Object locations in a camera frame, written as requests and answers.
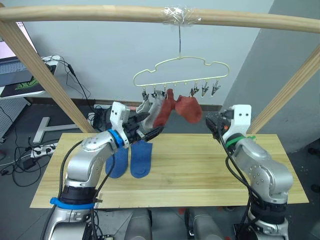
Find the blue ring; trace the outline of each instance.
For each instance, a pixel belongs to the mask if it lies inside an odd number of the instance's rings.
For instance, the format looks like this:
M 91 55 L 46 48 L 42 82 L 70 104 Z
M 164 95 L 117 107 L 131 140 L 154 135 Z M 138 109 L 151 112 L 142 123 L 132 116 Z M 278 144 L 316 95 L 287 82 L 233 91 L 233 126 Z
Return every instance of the blue ring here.
M 95 207 L 94 203 L 79 204 L 79 205 L 63 203 L 59 201 L 59 199 L 56 197 L 51 198 L 50 203 L 58 206 L 61 209 L 71 209 L 71 210 L 93 209 Z
M 108 129 L 107 131 L 109 133 L 111 133 L 111 135 L 114 137 L 115 142 L 118 147 L 122 147 L 124 145 L 124 141 L 122 140 L 122 138 L 118 135 L 118 133 L 115 130 Z

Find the sock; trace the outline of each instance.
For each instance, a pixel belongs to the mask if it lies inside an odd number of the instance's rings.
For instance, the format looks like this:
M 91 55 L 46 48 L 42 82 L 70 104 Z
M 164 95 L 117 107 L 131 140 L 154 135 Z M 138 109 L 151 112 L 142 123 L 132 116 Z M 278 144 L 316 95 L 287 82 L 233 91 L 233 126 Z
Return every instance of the sock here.
M 171 88 L 166 91 L 166 99 L 164 99 L 160 113 L 156 117 L 153 127 L 159 127 L 166 125 L 171 111 L 175 109 L 176 101 L 174 99 L 174 92 Z
M 105 173 L 108 174 L 112 166 L 112 156 L 106 160 L 105 163 Z M 117 179 L 120 178 L 128 168 L 128 148 L 119 148 L 114 154 L 115 162 L 114 168 L 110 174 L 110 178 Z
M 131 145 L 131 175 L 137 179 L 148 175 L 151 168 L 152 143 L 140 140 Z
M 161 106 L 165 99 L 164 96 L 162 96 L 162 91 L 156 90 L 156 94 L 157 96 L 154 100 L 154 103 L 149 110 L 150 115 L 142 121 L 142 127 L 146 132 L 153 128 L 154 122 L 160 113 Z
M 184 117 L 187 122 L 196 124 L 202 118 L 201 107 L 195 97 L 179 96 L 175 103 L 176 112 Z
M 148 113 L 151 108 L 151 103 L 149 102 L 149 98 L 147 100 L 143 100 L 140 106 L 138 106 L 135 110 L 137 114 L 139 113 Z

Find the wooden rod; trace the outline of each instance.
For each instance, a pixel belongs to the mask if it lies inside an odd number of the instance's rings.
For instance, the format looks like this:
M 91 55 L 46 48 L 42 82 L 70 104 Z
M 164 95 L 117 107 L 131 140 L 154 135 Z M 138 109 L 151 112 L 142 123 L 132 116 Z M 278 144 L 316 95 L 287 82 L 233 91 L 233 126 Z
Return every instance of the wooden rod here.
M 117 5 L 48 5 L 0 8 L 0 21 L 112 21 L 170 23 L 165 7 Z M 320 33 L 320 20 L 267 13 L 187 9 L 184 21 L 197 25 L 220 25 Z
M 58 80 L 40 59 L 17 24 L 15 22 L 0 21 L 0 36 L 81 131 L 83 133 L 95 133 L 93 127 L 68 97 Z
M 291 79 L 252 121 L 249 134 L 256 134 L 320 69 L 320 45 L 318 45 Z

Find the computer screen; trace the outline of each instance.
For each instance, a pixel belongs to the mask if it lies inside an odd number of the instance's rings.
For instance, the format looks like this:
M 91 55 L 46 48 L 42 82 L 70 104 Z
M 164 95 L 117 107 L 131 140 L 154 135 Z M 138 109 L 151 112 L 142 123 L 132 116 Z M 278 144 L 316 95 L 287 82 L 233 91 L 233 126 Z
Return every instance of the computer screen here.
M 32 43 L 32 41 L 31 41 L 31 39 L 29 37 L 29 34 L 27 33 L 27 30 L 26 30 L 24 24 L 22 22 L 17 22 L 16 24 L 18 25 L 20 30 L 23 32 L 23 34 L 25 35 L 26 39 L 28 39 L 29 43 L 34 48 L 34 50 L 37 51 L 35 46 L 34 46 L 34 44 Z M 4 60 L 4 59 L 7 59 L 7 58 L 15 57 L 15 56 L 16 55 L 14 54 L 14 52 L 11 51 L 10 47 L 0 37 L 0 61 Z

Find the blue sock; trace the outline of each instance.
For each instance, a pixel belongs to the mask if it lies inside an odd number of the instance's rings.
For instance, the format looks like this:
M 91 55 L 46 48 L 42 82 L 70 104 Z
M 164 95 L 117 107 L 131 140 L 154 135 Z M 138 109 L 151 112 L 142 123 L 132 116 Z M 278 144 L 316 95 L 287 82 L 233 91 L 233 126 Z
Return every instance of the blue sock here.
M 114 163 L 114 168 L 110 174 L 110 178 L 113 178 L 113 179 L 120 178 L 127 170 L 128 150 L 129 150 L 128 148 L 121 147 L 114 154 L 115 163 Z M 112 162 L 113 162 L 112 156 L 106 160 L 106 163 L 105 163 L 105 173 L 106 174 L 108 174 L 108 172 L 110 171 L 111 166 L 112 166 Z
M 140 140 L 131 145 L 130 170 L 135 178 L 148 175 L 151 168 L 152 143 Z

